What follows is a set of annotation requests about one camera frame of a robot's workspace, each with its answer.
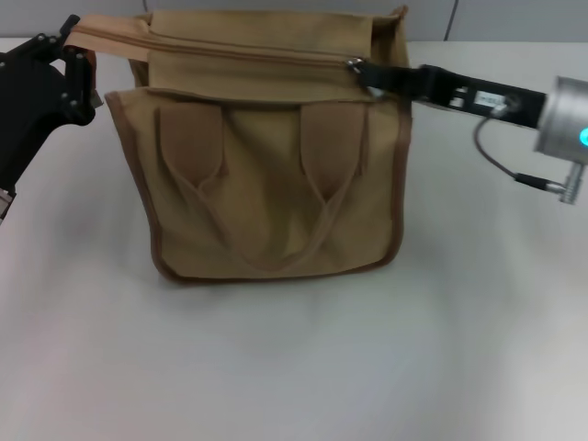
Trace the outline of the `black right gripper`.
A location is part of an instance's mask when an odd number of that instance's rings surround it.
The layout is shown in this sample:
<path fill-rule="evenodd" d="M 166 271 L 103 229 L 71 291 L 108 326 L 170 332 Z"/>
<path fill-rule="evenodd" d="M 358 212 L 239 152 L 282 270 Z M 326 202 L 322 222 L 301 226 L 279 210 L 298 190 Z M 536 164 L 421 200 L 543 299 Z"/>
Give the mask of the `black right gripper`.
<path fill-rule="evenodd" d="M 359 85 L 377 98 L 393 94 L 484 118 L 496 107 L 506 107 L 493 117 L 524 128 L 538 127 L 548 97 L 545 93 L 467 77 L 431 65 L 413 69 L 357 60 L 356 77 Z"/>

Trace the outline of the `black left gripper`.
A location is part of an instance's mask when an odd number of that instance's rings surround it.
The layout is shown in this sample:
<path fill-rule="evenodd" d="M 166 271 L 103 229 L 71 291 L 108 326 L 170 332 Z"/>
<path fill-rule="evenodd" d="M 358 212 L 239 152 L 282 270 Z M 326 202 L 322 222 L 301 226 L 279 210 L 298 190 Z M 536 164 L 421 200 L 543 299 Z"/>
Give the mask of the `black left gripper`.
<path fill-rule="evenodd" d="M 68 119 L 86 126 L 96 116 L 100 99 L 91 51 L 67 47 L 64 76 L 50 63 L 31 59 L 60 58 L 80 19 L 70 15 L 56 35 L 40 33 L 1 53 L 1 188 L 10 193 L 54 130 Z"/>

